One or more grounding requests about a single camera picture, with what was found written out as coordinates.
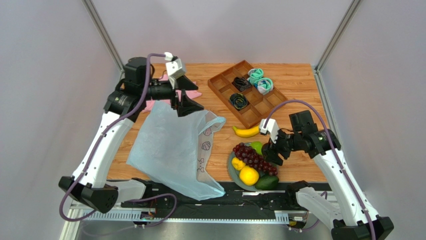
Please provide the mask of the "green fake apple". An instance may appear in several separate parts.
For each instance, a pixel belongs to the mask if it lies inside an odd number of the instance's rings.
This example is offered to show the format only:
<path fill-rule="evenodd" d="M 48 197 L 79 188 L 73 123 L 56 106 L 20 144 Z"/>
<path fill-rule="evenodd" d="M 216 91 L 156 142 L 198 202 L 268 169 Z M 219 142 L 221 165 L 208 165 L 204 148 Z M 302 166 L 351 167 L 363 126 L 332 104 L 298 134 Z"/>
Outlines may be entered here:
<path fill-rule="evenodd" d="M 263 155 L 262 153 L 262 148 L 263 148 L 263 144 L 260 141 L 253 141 L 249 144 L 250 147 L 252 147 L 252 149 L 258 154 L 258 155 Z"/>

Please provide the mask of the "dark red fake grapes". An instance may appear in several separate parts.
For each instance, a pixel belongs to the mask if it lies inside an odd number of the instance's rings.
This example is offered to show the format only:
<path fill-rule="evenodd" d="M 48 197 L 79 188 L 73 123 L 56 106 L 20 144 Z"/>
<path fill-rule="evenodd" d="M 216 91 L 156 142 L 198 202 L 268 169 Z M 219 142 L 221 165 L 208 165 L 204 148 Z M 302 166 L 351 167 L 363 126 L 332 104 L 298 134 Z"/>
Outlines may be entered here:
<path fill-rule="evenodd" d="M 246 163 L 246 166 L 249 166 L 258 172 L 267 174 L 270 176 L 278 175 L 278 167 L 272 163 L 266 162 L 263 155 L 257 154 L 251 146 L 250 143 L 239 143 L 232 149 L 232 158 L 237 157 Z"/>

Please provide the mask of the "yellow fake banana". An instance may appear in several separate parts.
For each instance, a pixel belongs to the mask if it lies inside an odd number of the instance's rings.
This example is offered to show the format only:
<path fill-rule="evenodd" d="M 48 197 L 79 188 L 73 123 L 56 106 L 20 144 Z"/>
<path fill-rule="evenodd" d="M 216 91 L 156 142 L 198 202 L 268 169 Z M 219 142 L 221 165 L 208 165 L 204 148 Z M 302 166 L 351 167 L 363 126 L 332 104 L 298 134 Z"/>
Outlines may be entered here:
<path fill-rule="evenodd" d="M 255 125 L 248 129 L 242 129 L 236 126 L 232 126 L 232 130 L 234 131 L 235 135 L 240 138 L 252 138 L 260 134 L 259 125 Z"/>

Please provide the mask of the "dark green fake avocado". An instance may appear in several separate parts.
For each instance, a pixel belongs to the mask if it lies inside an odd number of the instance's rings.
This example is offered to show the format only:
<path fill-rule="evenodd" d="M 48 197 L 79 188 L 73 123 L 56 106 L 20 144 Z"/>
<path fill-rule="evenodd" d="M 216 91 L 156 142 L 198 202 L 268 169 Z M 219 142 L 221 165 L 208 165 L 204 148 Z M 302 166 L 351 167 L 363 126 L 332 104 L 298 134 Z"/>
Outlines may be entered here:
<path fill-rule="evenodd" d="M 265 174 L 258 179 L 254 187 L 261 191 L 271 191 L 276 189 L 279 181 L 280 180 L 276 175 Z"/>

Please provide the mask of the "yellow fake lemon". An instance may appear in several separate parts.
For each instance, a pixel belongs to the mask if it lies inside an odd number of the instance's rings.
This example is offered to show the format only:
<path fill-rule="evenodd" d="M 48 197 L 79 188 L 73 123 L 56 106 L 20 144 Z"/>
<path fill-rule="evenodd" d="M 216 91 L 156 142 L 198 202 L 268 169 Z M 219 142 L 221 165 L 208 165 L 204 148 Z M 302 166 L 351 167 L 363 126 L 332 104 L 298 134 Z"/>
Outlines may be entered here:
<path fill-rule="evenodd" d="M 257 170 L 250 166 L 244 166 L 239 171 L 239 179 L 247 186 L 255 185 L 260 178 L 260 174 Z"/>

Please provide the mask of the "yellow fake fruit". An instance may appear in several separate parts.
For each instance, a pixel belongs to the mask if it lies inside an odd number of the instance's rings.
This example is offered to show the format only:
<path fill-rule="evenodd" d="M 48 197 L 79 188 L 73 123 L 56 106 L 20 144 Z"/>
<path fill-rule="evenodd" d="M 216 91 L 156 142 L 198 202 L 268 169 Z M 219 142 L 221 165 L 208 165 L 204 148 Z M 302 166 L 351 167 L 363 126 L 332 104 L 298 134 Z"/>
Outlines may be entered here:
<path fill-rule="evenodd" d="M 231 165 L 236 171 L 241 171 L 247 164 L 237 157 L 231 160 Z"/>

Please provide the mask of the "light blue plastic bag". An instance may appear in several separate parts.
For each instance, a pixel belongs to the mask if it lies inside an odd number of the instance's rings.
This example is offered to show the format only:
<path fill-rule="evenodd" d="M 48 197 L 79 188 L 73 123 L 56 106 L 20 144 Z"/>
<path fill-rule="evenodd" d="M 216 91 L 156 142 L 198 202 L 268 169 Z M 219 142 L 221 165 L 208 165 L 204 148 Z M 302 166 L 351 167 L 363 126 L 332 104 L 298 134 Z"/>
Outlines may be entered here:
<path fill-rule="evenodd" d="M 157 101 L 144 120 L 127 164 L 152 181 L 197 201 L 222 197 L 224 188 L 207 172 L 214 133 L 226 118 L 209 110 L 179 117 L 167 103 Z"/>

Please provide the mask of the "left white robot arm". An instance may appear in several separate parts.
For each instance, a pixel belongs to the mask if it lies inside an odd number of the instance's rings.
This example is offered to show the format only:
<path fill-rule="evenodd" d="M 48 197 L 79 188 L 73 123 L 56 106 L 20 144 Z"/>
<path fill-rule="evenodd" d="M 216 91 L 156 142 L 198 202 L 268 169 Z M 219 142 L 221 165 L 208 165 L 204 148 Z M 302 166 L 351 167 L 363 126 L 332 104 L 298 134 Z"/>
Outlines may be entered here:
<path fill-rule="evenodd" d="M 115 204 L 139 200 L 145 185 L 139 180 L 107 181 L 113 159 L 124 137 L 138 119 L 147 101 L 170 101 L 179 117 L 203 110 L 187 96 L 197 85 L 186 77 L 186 66 L 169 52 L 165 59 L 167 78 L 154 78 L 150 57 L 133 57 L 124 66 L 124 76 L 108 96 L 99 129 L 85 157 L 71 176 L 63 176 L 59 187 L 65 196 L 93 209 L 107 213 Z"/>

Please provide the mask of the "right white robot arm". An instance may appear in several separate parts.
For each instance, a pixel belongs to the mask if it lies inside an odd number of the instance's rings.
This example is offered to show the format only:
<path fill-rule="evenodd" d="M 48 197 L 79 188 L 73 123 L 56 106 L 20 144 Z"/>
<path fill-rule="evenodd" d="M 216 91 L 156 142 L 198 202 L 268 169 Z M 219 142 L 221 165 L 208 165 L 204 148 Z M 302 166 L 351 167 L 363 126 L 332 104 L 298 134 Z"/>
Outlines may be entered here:
<path fill-rule="evenodd" d="M 289 115 L 292 132 L 286 133 L 274 119 L 262 119 L 259 130 L 269 135 L 262 152 L 265 160 L 281 166 L 292 152 L 303 151 L 322 171 L 337 204 L 320 196 L 306 181 L 287 187 L 294 207 L 310 211 L 330 230 L 334 240 L 384 240 L 394 229 L 388 216 L 378 211 L 362 192 L 345 160 L 341 145 L 331 130 L 319 130 L 308 110 Z"/>

